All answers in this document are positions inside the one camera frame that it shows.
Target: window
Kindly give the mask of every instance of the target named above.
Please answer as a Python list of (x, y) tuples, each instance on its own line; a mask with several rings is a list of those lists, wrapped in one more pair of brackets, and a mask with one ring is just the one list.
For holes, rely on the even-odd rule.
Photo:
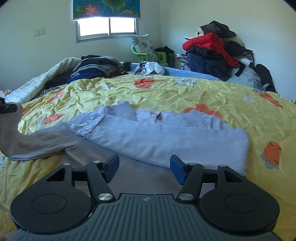
[(78, 19), (77, 42), (107, 38), (123, 38), (136, 34), (135, 18), (93, 17)]

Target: gray ribbed panel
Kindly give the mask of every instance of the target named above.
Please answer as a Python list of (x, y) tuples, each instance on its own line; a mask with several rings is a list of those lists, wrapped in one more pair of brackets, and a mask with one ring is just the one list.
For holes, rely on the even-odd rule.
[(11, 241), (280, 241), (273, 233), (238, 237), (207, 224), (193, 205), (172, 195), (129, 195), (100, 204), (78, 228), (57, 235), (20, 231)]

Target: red jacket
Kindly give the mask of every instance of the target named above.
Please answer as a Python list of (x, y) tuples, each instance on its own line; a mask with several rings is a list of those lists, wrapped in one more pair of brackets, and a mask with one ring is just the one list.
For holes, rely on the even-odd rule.
[(224, 43), (222, 42), (222, 40), (214, 33), (205, 34), (201, 37), (188, 40), (187, 42), (183, 43), (183, 49), (185, 51), (188, 51), (194, 45), (214, 50), (222, 54), (223, 57), (226, 59), (227, 63), (231, 67), (235, 67), (235, 68), (239, 67), (239, 64), (235, 60), (235, 58), (229, 55), (224, 49)]

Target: white quilt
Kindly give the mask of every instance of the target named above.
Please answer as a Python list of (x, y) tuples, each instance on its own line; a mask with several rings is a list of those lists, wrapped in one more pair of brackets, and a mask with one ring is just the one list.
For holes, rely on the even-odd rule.
[(54, 77), (62, 74), (65, 71), (68, 71), (69, 69), (75, 68), (80, 60), (81, 59), (74, 57), (65, 58), (64, 60), (53, 66), (46, 73), (43, 73), (42, 75), (31, 79), (26, 84), (7, 95), (5, 97), (5, 101), (18, 102), (21, 104), (27, 103), (36, 94), (43, 90), (44, 85), (47, 81), (53, 79)]

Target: window frame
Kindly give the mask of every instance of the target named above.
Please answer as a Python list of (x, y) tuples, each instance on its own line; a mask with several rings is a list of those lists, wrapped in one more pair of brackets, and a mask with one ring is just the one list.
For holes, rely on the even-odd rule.
[(138, 35), (138, 19), (134, 18), (135, 20), (135, 31), (133, 33), (111, 33), (111, 21), (109, 18), (109, 33), (106, 34), (93, 34), (93, 35), (86, 35), (80, 36), (80, 26), (79, 22), (75, 20), (75, 31), (76, 31), (76, 42), (87, 42), (87, 41), (94, 41), (100, 39), (115, 39), (115, 38), (130, 38), (131, 34)]

